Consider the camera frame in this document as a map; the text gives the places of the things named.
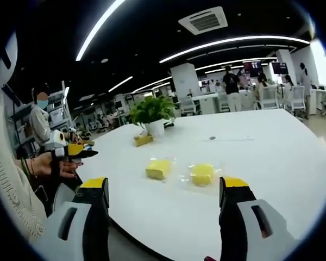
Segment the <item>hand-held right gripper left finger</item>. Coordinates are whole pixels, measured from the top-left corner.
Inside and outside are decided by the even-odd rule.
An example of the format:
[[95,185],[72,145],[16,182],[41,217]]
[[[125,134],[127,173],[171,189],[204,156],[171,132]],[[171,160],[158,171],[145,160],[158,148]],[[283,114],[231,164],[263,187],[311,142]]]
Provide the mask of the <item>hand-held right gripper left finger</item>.
[[89,179],[73,191],[60,184],[44,235],[32,248],[42,260],[109,260],[108,179]]

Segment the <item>person's left hand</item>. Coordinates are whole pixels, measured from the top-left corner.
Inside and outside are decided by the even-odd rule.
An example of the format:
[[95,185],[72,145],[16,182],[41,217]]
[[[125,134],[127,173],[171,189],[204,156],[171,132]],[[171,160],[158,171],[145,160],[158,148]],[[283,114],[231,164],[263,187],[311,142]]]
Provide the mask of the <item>person's left hand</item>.
[[36,176],[57,175],[64,178],[74,178],[76,169],[83,163],[67,162],[62,159],[52,159],[50,152],[43,153],[31,160],[31,171]]

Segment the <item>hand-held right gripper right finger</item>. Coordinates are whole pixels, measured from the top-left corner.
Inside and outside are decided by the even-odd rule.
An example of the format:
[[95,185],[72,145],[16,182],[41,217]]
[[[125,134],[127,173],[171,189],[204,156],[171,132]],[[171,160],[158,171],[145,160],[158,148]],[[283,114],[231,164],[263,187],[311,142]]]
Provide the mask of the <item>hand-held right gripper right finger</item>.
[[284,260],[299,245],[285,218],[238,178],[220,177],[221,260]]

